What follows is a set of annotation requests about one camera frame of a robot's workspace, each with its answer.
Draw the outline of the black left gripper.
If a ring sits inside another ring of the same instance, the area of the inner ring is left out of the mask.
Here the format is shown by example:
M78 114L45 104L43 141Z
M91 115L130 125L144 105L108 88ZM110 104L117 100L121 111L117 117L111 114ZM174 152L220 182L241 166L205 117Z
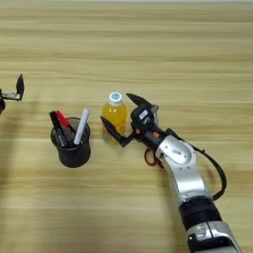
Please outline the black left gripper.
M24 92L25 92L25 83L22 74L20 74L17 79L16 91L14 93L3 93L2 90L0 89L0 115L6 108L6 103L4 99L12 101L22 101Z

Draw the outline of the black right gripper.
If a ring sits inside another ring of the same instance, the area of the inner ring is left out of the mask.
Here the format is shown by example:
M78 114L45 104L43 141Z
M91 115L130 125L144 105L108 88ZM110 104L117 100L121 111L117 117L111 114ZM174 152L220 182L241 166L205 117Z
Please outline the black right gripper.
M126 95L136 105L139 106L141 104L144 104L147 106L152 113L156 113L159 109L157 105L152 105L140 96L134 95L132 93L127 93ZM108 133L121 145L121 147L126 147L135 138L137 141L142 142L144 145L146 145L149 149L155 151L160 143L164 140L164 138L172 133L170 129L162 130L157 126L151 126L148 129L135 127L133 129L133 132L128 137L125 137L121 135L117 131L116 127L107 119L101 117L101 120Z

